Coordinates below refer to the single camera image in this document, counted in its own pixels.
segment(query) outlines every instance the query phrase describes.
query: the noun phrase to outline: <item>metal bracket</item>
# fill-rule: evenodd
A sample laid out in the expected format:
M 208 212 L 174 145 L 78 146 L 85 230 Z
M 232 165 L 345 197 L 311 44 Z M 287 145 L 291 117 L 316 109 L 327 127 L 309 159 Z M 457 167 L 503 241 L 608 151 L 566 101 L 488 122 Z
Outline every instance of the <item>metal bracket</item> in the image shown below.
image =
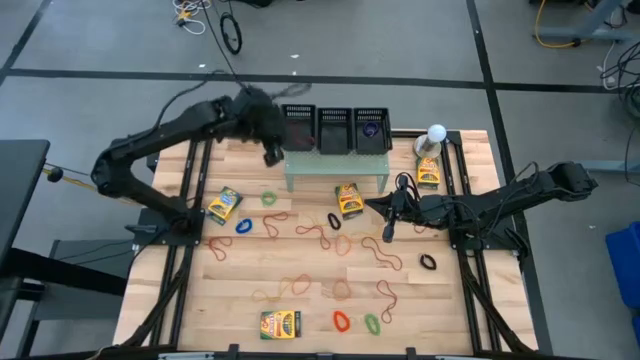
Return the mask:
M 158 360 L 212 360 L 214 359 L 213 355 L 213 352 L 160 354 L 158 356 Z

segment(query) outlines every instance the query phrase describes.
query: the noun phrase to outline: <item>wooden table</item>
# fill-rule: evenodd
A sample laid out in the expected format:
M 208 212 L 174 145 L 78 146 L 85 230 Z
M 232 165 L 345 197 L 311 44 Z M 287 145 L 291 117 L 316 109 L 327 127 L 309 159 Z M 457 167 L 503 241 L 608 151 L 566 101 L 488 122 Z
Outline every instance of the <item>wooden table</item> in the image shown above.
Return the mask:
M 473 193 L 498 187 L 487 133 L 462 131 L 461 135 Z M 394 139 L 390 152 L 392 178 L 401 171 L 415 173 L 412 143 L 413 139 Z M 178 194 L 187 149 L 188 143 L 183 143 L 160 154 L 153 182 L 156 189 L 167 195 Z M 452 149 L 449 150 L 455 159 Z M 338 184 L 355 181 L 364 198 L 378 197 L 375 179 L 303 177 L 296 179 L 295 192 L 288 193 L 283 165 L 266 168 L 262 152 L 261 145 L 236 141 L 223 141 L 213 147 L 204 204 L 218 195 L 223 186 L 237 190 L 245 200 L 226 226 L 206 221 L 203 241 L 195 251 L 191 268 L 179 349 L 226 351 L 230 343 L 238 343 L 240 351 L 259 352 L 403 354 L 406 347 L 415 347 L 418 354 L 471 354 L 457 256 L 449 247 L 446 231 L 427 230 L 417 234 L 412 225 L 398 224 L 393 243 L 385 244 L 380 240 L 382 217 L 366 208 L 361 216 L 344 221 L 339 231 L 353 239 L 347 255 L 338 256 L 335 242 L 338 232 L 329 226 L 325 226 L 325 232 L 331 248 L 323 250 L 317 232 L 298 235 L 296 226 L 326 223 L 327 213 L 337 213 L 334 187 Z M 457 180 L 453 160 L 452 166 Z M 195 189 L 196 174 L 194 172 L 191 189 Z M 461 193 L 460 184 L 456 187 Z M 385 192 L 394 189 L 390 181 Z M 260 195 L 266 190 L 278 196 L 278 201 L 268 208 L 260 201 Z M 437 191 L 420 192 L 422 195 L 445 194 L 446 190 L 441 184 Z M 288 212 L 289 218 L 272 222 L 280 235 L 276 240 L 270 239 L 262 218 L 282 211 Z M 253 220 L 253 230 L 246 236 L 238 236 L 235 224 L 243 218 Z M 374 234 L 384 252 L 402 259 L 403 268 L 395 271 L 377 261 L 370 249 L 361 246 L 359 240 L 365 236 L 363 233 Z M 207 246 L 209 236 L 233 236 L 232 246 L 221 246 L 227 253 L 226 260 L 216 260 Z M 341 254 L 348 246 L 344 238 L 338 245 Z M 166 252 L 164 246 L 149 246 L 136 260 L 124 296 L 115 344 L 133 333 L 156 302 Z M 423 252 L 436 259 L 436 271 L 426 271 L 420 266 L 418 254 Z M 518 261 L 507 251 L 486 251 L 485 257 L 497 309 L 525 344 L 537 348 Z M 275 296 L 283 277 L 295 278 L 302 273 L 312 278 L 309 289 L 302 295 L 296 296 L 288 289 L 279 302 L 252 301 L 255 290 L 262 289 Z M 334 298 L 332 288 L 337 279 L 348 281 L 349 299 Z M 376 283 L 382 279 L 390 283 L 398 302 L 391 310 L 393 321 L 381 323 L 382 333 L 376 337 L 367 331 L 364 315 L 380 316 L 390 303 L 390 298 L 376 290 Z M 302 283 L 296 284 L 297 291 L 303 287 Z M 483 344 L 488 349 L 485 316 L 477 301 L 476 307 Z M 167 330 L 174 306 L 170 304 L 168 309 L 161 343 L 168 341 Z M 259 317 L 267 310 L 302 311 L 303 337 L 290 341 L 260 340 Z M 334 310 L 342 310 L 351 317 L 350 331 L 340 333 L 335 329 Z

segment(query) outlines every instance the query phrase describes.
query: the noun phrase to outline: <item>blue rubber band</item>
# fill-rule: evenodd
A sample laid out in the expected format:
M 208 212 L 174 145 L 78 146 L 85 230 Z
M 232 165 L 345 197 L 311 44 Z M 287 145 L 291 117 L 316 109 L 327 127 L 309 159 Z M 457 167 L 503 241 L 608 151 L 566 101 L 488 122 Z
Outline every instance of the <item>blue rubber band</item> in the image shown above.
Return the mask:
M 244 219 L 236 225 L 236 232 L 238 234 L 246 234 L 253 228 L 253 221 L 251 219 Z
M 374 137 L 379 130 L 380 130 L 380 125 L 378 125 L 378 123 L 373 121 L 365 123 L 364 126 L 362 127 L 362 133 L 366 137 Z

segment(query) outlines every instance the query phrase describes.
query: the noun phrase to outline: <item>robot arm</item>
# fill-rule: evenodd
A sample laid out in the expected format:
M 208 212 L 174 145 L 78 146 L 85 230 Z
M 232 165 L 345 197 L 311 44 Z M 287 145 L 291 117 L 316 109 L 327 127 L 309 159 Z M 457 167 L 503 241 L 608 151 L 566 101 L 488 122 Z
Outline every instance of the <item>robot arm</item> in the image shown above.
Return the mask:
M 455 229 L 471 235 L 491 232 L 501 219 L 551 199 L 586 199 L 598 184 L 580 164 L 557 163 L 545 171 L 481 195 L 427 195 L 420 197 L 408 174 L 400 174 L 398 189 L 365 203 L 387 221 L 383 240 L 391 242 L 396 221 L 439 230 Z
M 130 198 L 174 222 L 187 216 L 186 202 L 163 195 L 135 178 L 131 172 L 135 160 L 185 140 L 213 138 L 220 142 L 233 138 L 262 142 L 264 161 L 273 166 L 283 159 L 284 134 L 284 118 L 272 97 L 261 89 L 246 87 L 235 99 L 223 96 L 197 103 L 157 128 L 114 140 L 96 160 L 91 179 L 100 194 Z

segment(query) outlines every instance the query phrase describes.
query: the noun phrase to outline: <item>concrete floor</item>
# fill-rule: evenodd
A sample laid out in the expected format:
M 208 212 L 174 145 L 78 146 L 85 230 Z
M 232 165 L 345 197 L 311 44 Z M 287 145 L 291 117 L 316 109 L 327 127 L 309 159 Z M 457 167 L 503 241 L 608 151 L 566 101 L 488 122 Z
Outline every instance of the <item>concrete floor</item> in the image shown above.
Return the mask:
M 494 81 L 599 85 L 596 67 L 610 44 L 544 49 L 530 37 L 536 8 L 527 1 L 475 3 Z M 40 4 L 0 0 L 0 62 Z M 398 78 L 390 80 L 396 85 L 316 84 L 296 102 L 385 106 L 395 128 L 442 123 L 452 129 L 486 129 L 500 166 L 494 119 L 487 93 L 480 89 L 483 73 L 467 2 L 404 0 L 399 5 L 388 0 L 279 0 L 255 10 L 235 4 L 245 43 L 232 64 L 241 74 L 295 72 L 367 77 L 373 83 L 381 77 Z M 584 13 L 582 7 L 550 6 L 543 23 L 577 21 Z M 0 86 L 0 138 L 46 138 L 51 141 L 49 162 L 88 171 L 113 138 L 149 127 L 167 99 L 192 84 L 160 80 L 162 76 L 136 80 L 130 72 L 170 75 L 225 68 L 210 34 L 190 35 L 171 25 L 172 17 L 168 0 L 51 1 L 14 71 Z M 629 15 L 629 21 L 630 28 L 640 26 L 636 16 Z M 611 63 L 625 48 L 616 47 Z M 21 75 L 16 69 L 83 72 Z M 104 74 L 89 72 L 118 72 L 111 74 L 119 79 L 98 79 Z M 398 85 L 414 78 L 468 82 L 476 89 Z M 194 101 L 236 91 L 232 83 L 210 83 L 178 100 L 166 119 Z M 620 160 L 624 155 L 633 122 L 613 95 L 497 95 L 516 170 L 531 160 L 545 167 L 563 160 Z M 640 150 L 637 144 L 631 147 L 632 156 Z M 145 181 L 152 178 L 143 164 L 136 164 L 134 172 Z M 594 359 L 640 358 L 631 315 L 618 295 L 604 244 L 607 233 L 640 219 L 640 189 L 620 175 L 594 177 L 600 187 L 580 206 L 551 202 L 526 212 L 551 336 L 551 349 L 545 350 Z M 126 239 L 123 226 L 134 223 L 137 214 L 135 207 L 83 189 L 40 181 L 15 246 L 48 254 L 54 239 Z M 14 312 L 0 356 L 14 355 L 28 310 L 29 304 L 19 304 Z M 114 328 L 114 319 L 52 321 L 41 326 L 32 354 L 99 348 L 110 344 Z

